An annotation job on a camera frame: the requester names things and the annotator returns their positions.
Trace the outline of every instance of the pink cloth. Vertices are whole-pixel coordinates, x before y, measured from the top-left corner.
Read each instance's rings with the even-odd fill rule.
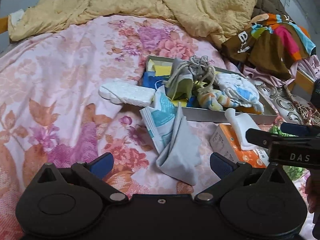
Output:
[[[209,42],[178,26],[119,15],[39,35],[0,58],[0,240],[21,238],[16,203],[48,161],[68,167],[109,151],[115,165],[104,180],[128,196],[195,195],[219,181],[209,165],[214,123],[189,122],[202,158],[192,187],[155,168],[157,153],[137,108],[121,110],[98,95],[110,80],[136,84],[149,54],[208,55],[214,66],[235,70]]]
[[[227,70],[230,70],[230,71],[233,71],[233,72],[236,72],[236,73],[239,73],[241,74],[240,70],[236,67],[236,65],[234,65],[233,63],[230,62],[230,60],[228,59],[224,59],[224,63],[226,65],[226,69]]]
[[[320,78],[320,62],[317,55],[298,62],[298,69],[303,70],[314,81]]]
[[[260,72],[259,70],[257,70],[256,68],[250,68],[246,65],[244,65],[244,68],[243,68],[243,75],[244,76],[248,76],[250,77],[251,79],[257,79],[257,80],[260,80],[266,84],[269,84],[273,87],[282,87],[283,85],[289,85],[290,83],[292,83],[294,81],[294,79],[296,78],[296,74],[297,74],[297,68],[298,68],[298,63],[302,61],[302,60],[299,60],[297,62],[295,62],[291,68],[289,69],[289,73],[290,75],[292,76],[291,79],[287,80],[287,81],[282,81],[274,76],[271,76],[270,74],[266,74],[266,73],[263,73],[263,72]]]

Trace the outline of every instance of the yellow quilt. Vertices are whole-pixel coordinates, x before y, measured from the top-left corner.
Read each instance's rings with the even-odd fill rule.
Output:
[[[13,41],[57,32],[98,16],[127,14],[162,18],[182,25],[192,36],[207,37],[218,46],[243,30],[257,0],[40,0],[28,8],[16,26],[9,17]]]

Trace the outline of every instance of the orange box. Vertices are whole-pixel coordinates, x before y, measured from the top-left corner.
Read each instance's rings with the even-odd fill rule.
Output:
[[[242,151],[235,131],[231,125],[219,124],[209,140],[214,152],[217,152],[234,163],[247,162],[254,168],[266,168],[269,157],[261,147],[251,151]]]

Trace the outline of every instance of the brown quilted blanket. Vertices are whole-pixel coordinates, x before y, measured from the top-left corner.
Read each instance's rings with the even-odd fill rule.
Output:
[[[264,13],[288,15],[280,0],[258,0],[251,18]]]

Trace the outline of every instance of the green patterned fabric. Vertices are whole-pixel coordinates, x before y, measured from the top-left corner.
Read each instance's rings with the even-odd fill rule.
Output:
[[[280,136],[295,136],[295,135],[283,133],[280,130],[280,127],[276,126],[276,125],[272,126],[271,129],[269,130],[269,132],[278,134]],[[306,170],[305,168],[299,168],[299,167],[293,167],[293,166],[285,166],[285,165],[283,166],[283,169],[288,174],[289,178],[292,181],[295,181],[295,180],[299,179],[303,175],[303,172]]]

